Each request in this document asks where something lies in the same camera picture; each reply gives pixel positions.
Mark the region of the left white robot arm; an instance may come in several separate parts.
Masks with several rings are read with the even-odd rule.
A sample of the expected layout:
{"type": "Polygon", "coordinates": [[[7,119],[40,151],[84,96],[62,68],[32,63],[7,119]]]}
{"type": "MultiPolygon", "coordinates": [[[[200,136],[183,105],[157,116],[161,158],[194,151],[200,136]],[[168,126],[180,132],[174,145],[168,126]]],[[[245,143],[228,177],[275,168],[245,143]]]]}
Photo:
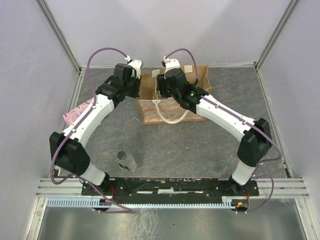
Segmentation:
{"type": "Polygon", "coordinates": [[[52,166],[91,182],[99,195],[110,191],[109,175],[91,163],[85,146],[102,120],[125,97],[139,96],[142,66],[140,60],[118,63],[113,75],[97,88],[95,98],[74,123],[62,133],[53,132],[49,137],[52,166]]]}

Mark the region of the brown canvas tote bag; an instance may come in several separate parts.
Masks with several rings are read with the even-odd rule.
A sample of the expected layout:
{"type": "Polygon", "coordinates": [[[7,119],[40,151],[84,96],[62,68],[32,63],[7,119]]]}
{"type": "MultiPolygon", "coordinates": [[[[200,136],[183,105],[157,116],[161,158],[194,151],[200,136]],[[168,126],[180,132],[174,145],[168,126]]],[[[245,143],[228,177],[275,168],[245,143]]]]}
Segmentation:
{"type": "MultiPolygon", "coordinates": [[[[190,83],[194,83],[196,80],[194,66],[185,65],[180,68],[186,73],[186,79],[190,83]]],[[[141,75],[139,98],[136,98],[136,102],[139,106],[142,123],[144,125],[164,123],[173,125],[180,122],[204,121],[205,118],[203,116],[183,109],[172,97],[164,98],[159,96],[159,99],[154,98],[155,86],[157,86],[157,75],[163,74],[164,71],[164,68],[156,69],[141,75]]],[[[197,71],[197,87],[204,89],[210,94],[212,87],[208,79],[208,65],[198,65],[197,71]]]]}

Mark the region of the tall clear glass bottle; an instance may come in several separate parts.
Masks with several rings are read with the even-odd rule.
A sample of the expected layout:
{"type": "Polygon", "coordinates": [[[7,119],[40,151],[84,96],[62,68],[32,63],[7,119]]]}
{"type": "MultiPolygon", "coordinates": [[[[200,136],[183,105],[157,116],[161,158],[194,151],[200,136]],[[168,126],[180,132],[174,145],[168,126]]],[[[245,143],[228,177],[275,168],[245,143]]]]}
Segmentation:
{"type": "Polygon", "coordinates": [[[160,97],[159,89],[158,89],[158,86],[156,85],[154,88],[154,98],[159,99],[159,97],[160,97]]]}

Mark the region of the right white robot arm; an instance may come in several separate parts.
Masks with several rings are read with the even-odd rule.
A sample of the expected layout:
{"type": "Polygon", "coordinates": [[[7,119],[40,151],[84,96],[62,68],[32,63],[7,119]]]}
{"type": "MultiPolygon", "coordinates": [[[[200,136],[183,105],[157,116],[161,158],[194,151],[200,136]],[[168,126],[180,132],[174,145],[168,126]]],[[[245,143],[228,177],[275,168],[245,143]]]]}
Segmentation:
{"type": "Polygon", "coordinates": [[[211,120],[239,141],[239,162],[228,188],[236,196],[245,192],[258,163],[272,146],[269,123],[264,118],[245,117],[223,105],[196,83],[188,82],[180,68],[158,74],[156,86],[161,97],[173,98],[183,109],[211,120]]]}

